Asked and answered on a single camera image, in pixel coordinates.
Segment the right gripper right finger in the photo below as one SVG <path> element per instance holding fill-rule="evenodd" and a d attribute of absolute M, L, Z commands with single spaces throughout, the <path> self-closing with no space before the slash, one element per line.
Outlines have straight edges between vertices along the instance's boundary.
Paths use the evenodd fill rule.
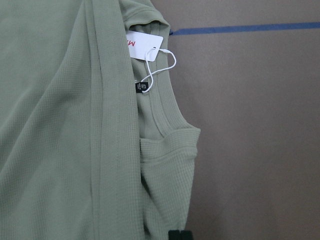
<path fill-rule="evenodd" d="M 180 231 L 180 239 L 181 240 L 193 240 L 193 233 L 191 230 L 181 230 Z"/>

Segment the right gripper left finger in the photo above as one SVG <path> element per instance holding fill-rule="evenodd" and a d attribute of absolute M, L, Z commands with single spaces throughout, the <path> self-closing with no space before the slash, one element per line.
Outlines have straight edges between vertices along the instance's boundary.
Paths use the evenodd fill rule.
<path fill-rule="evenodd" d="M 180 230 L 169 230 L 168 240 L 180 240 Z"/>

